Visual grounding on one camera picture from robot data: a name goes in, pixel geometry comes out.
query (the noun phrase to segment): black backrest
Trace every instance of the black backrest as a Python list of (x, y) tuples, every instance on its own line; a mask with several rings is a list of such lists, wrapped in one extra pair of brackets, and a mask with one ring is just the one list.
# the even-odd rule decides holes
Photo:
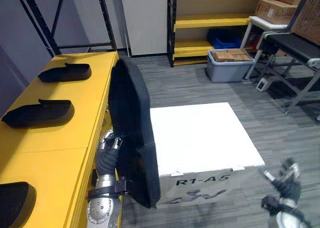
[(155, 207), (160, 183), (149, 93), (140, 70), (130, 60), (120, 59), (112, 69), (108, 102), (113, 131), (123, 138), (119, 175), (133, 181), (129, 194), (137, 202)]

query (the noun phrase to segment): yellow table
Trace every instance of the yellow table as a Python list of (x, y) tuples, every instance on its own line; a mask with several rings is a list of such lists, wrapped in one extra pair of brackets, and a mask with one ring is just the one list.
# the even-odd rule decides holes
[(0, 122), (0, 184), (25, 181), (36, 189), (33, 212), (24, 228), (78, 228), (105, 115), (111, 69), (117, 52), (55, 56), (43, 69), (87, 63), (83, 81), (43, 83), (37, 77), (9, 108), (38, 99), (71, 100), (74, 116), (62, 126), (11, 128)]

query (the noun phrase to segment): white box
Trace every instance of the white box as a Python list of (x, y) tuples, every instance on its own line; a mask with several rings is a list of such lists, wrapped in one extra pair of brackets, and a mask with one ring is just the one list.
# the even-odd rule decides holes
[(265, 165), (227, 102), (152, 108), (150, 116), (158, 209), (214, 203)]

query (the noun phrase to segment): black metal shelf frame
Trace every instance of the black metal shelf frame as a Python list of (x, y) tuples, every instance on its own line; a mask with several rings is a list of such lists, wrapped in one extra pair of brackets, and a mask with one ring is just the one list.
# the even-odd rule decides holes
[(43, 18), (35, 0), (25, 0), (26, 3), (28, 4), (30, 10), (26, 6), (26, 3), (24, 2), (24, 0), (19, 0), (19, 1), (22, 5), (26, 15), (28, 16), (29, 20), (31, 21), (33, 27), (35, 28), (37, 34), (39, 35), (43, 45), (46, 47), (46, 49), (49, 52), (51, 57), (54, 57), (54, 54), (60, 55), (61, 54), (60, 49), (68, 49), (68, 48), (85, 48), (85, 47), (91, 48), (91, 47), (111, 46), (112, 49), (107, 49), (107, 51), (116, 51), (117, 50), (115, 37), (114, 37), (114, 33), (112, 31), (110, 18), (109, 18), (109, 14), (108, 14), (107, 5), (106, 5), (105, 0), (99, 0), (99, 3), (100, 3), (103, 19), (104, 19), (105, 28), (107, 30), (110, 42), (75, 44), (75, 45), (57, 45), (55, 38), (54, 38), (57, 24), (58, 24), (60, 11), (61, 11), (62, 4), (63, 4), (64, 0), (59, 0), (59, 2), (58, 2), (51, 31), (49, 30), (49, 28), (46, 24), (46, 21)]
[(174, 67), (174, 53), (175, 53), (175, 41), (176, 32), (174, 27), (177, 18), (177, 0), (167, 0), (167, 45), (166, 51), (168, 54), (168, 60), (170, 67)]

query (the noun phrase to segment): gray plastic bin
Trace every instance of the gray plastic bin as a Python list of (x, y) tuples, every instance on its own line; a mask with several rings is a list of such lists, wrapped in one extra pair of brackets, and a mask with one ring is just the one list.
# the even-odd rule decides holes
[(208, 50), (207, 75), (211, 82), (240, 82), (249, 68), (255, 63), (252, 61), (216, 62), (212, 51), (226, 51), (227, 49)]

